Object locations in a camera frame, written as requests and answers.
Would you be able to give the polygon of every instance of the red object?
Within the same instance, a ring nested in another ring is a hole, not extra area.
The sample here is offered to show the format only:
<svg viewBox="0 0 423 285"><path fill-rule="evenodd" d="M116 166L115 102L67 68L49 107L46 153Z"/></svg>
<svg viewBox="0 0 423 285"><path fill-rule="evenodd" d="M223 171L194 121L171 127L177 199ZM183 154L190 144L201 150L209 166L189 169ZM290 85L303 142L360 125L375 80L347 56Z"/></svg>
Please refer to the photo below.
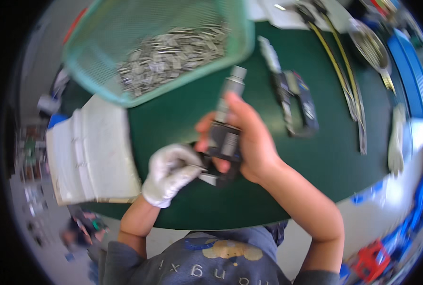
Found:
<svg viewBox="0 0 423 285"><path fill-rule="evenodd" d="M387 9L385 8L384 4L379 4L376 0L371 0L371 3L373 3L374 7L376 7L376 9L378 10L378 12L382 15L382 16L387 16L389 14L389 12L387 11Z"/></svg>
<svg viewBox="0 0 423 285"><path fill-rule="evenodd" d="M69 37L71 36L72 32L74 31L75 26L77 26L78 21L80 21L80 19L82 18L83 14L85 14L85 12L87 10L88 10L88 8L84 8L82 10L82 12L80 12L80 14L78 14L77 18L75 18L74 22L69 27L69 30L67 31L66 36L64 37L63 44L65 44L67 42L67 40L69 40Z"/></svg>
<svg viewBox="0 0 423 285"><path fill-rule="evenodd" d="M380 263L376 260L379 253L383 255ZM376 240L359 250L358 258L357 264L351 267L357 276L365 282L371 282L378 278L390 263L390 255L385 251L380 240Z"/></svg>

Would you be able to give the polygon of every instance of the gray t-shirt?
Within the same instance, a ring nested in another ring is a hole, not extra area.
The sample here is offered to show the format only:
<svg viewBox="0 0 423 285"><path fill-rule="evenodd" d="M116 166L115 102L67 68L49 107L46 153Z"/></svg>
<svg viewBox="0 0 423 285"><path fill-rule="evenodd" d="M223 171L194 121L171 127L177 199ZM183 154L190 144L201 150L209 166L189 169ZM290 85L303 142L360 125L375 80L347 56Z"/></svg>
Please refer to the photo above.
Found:
<svg viewBox="0 0 423 285"><path fill-rule="evenodd" d="M190 233L150 259L110 242L99 280L105 285L290 284L276 263L276 251L264 227ZM304 271L294 284L335 285L338 279L329 271Z"/></svg>

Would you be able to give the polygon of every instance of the notebook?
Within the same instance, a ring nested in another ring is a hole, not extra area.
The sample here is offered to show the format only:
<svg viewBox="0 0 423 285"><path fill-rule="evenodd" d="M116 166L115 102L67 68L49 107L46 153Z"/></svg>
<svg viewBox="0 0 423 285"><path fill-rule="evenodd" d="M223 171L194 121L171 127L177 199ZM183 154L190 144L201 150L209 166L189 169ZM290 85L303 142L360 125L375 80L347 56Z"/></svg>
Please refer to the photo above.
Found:
<svg viewBox="0 0 423 285"><path fill-rule="evenodd" d="M58 205L132 203L140 193L126 109L94 95L47 130L46 144Z"/></svg>

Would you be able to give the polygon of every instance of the white work glove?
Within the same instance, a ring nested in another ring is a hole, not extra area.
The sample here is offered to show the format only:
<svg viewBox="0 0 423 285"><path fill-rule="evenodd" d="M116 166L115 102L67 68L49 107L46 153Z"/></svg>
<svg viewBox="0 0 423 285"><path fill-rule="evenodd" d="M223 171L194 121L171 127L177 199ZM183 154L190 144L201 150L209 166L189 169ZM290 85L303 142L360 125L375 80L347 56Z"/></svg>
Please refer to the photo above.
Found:
<svg viewBox="0 0 423 285"><path fill-rule="evenodd" d="M153 206L169 207L177 192L199 176L199 166L202 166L202 161L190 146L164 146L150 158L142 195Z"/></svg>
<svg viewBox="0 0 423 285"><path fill-rule="evenodd" d="M395 174L395 176L398 176L398 174L403 172L404 169L403 128L405 123L406 110L403 104L398 104L395 108L393 108L392 134L390 136L387 156L389 169L393 174Z"/></svg>

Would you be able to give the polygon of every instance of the green table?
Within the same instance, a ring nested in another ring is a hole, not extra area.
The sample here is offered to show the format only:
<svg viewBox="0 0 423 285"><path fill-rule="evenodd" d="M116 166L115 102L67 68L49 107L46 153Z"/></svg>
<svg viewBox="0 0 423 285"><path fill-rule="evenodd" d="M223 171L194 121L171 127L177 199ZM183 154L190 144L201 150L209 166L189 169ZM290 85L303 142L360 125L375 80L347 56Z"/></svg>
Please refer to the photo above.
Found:
<svg viewBox="0 0 423 285"><path fill-rule="evenodd" d="M297 71L309 85L320 125L319 132L311 139L288 136L282 110L269 84L269 71L257 44L248 60L239 64L248 69L243 98L260 113L280 157L334 202L383 178L388 173L387 145L393 102L378 73L350 59L366 111L368 155L362 156L358 151L357 124L351 120L343 90L317 37L311 31L282 31L268 22L256 23L256 35L271 42L283 69ZM331 33L326 33L325 37L338 55ZM148 174L150 156L159 148L197 140L194 125L215 108L223 80L229 74L230 68L221 70L129 109L133 154L142 180ZM395 84L399 87L399 80L395 80ZM75 92L71 91L74 88L68 89L62 109L70 114L91 95L78 91L77 86ZM299 118L298 109L293 109L293 116ZM129 205L86 203L84 207L120 219ZM161 210L155 226L217 230L288 218L289 215L262 187L239 176L222 189L196 179L177 194L169 208Z"/></svg>

